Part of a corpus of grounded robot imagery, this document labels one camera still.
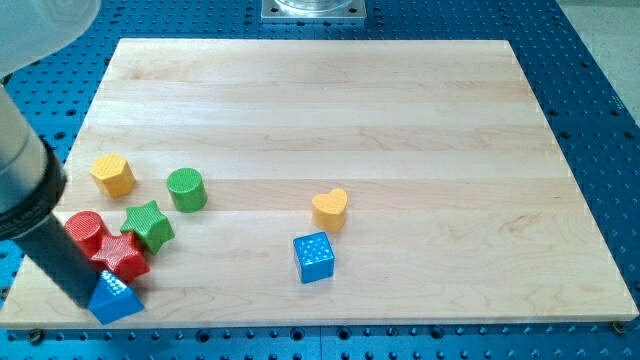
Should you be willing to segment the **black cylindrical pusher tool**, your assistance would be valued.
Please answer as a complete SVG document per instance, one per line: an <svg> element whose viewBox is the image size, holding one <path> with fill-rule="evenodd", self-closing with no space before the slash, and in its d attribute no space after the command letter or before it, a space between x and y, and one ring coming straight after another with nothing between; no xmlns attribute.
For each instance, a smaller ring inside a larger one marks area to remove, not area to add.
<svg viewBox="0 0 640 360"><path fill-rule="evenodd" d="M99 272L53 214L66 175L51 146L41 144L46 154L44 174L23 200L1 213L1 238L16 243L76 305L86 308Z"/></svg>

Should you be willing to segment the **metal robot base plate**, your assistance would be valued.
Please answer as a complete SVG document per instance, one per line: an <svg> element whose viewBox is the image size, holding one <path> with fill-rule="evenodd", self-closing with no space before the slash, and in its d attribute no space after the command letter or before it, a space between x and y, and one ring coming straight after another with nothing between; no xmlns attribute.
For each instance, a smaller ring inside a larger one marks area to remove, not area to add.
<svg viewBox="0 0 640 360"><path fill-rule="evenodd" d="M365 0L263 0L261 3L263 21L359 21L366 18Z"/></svg>

